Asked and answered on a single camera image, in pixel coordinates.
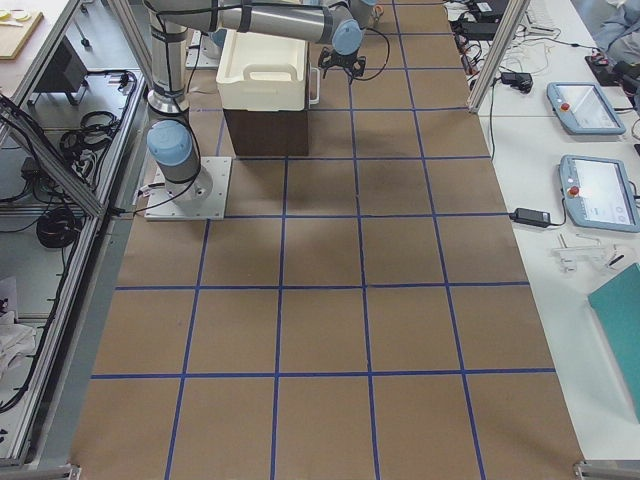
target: white robot link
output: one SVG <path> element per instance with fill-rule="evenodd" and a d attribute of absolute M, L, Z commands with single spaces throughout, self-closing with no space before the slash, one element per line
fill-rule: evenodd
<path fill-rule="evenodd" d="M 197 140 L 189 127 L 186 98 L 187 29 L 238 32 L 305 40 L 324 48 L 319 67 L 361 76 L 365 58 L 358 56 L 364 29 L 376 0 L 144 0 L 151 17 L 152 85 L 148 103 L 152 127 L 147 146 L 165 178 L 169 196 L 188 201 L 208 195 L 211 181 L 201 175 Z"/>

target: white plastic container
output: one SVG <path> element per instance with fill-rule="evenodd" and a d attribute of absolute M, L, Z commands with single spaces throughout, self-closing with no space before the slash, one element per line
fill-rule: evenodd
<path fill-rule="evenodd" d="M 222 107 L 304 110 L 307 42 L 227 31 L 216 81 Z"/>

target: wooden board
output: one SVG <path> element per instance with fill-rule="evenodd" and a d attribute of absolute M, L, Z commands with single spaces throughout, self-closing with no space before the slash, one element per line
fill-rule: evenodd
<path fill-rule="evenodd" d="M 0 60 L 13 60 L 20 53 L 22 46 L 40 23 L 42 12 L 30 11 L 31 18 L 24 22 L 24 27 L 0 25 Z"/>

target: tablet screen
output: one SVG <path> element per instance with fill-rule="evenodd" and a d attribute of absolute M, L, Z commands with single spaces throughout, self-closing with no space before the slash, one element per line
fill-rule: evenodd
<path fill-rule="evenodd" d="M 592 85 L 558 85 L 557 88 L 581 128 L 618 128 Z"/>
<path fill-rule="evenodd" d="M 593 222 L 631 225 L 627 190 L 618 165 L 577 159 L 574 165 L 585 218 Z"/>

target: blue framed tablet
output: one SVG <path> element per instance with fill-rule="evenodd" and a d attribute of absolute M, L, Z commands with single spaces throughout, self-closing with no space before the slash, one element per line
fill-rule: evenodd
<path fill-rule="evenodd" d="M 575 135 L 621 135 L 625 126 L 600 85 L 552 82 L 547 97 L 562 126 Z"/>
<path fill-rule="evenodd" d="M 640 232 L 638 208 L 621 161 L 565 155 L 559 172 L 565 208 L 576 225 Z"/>

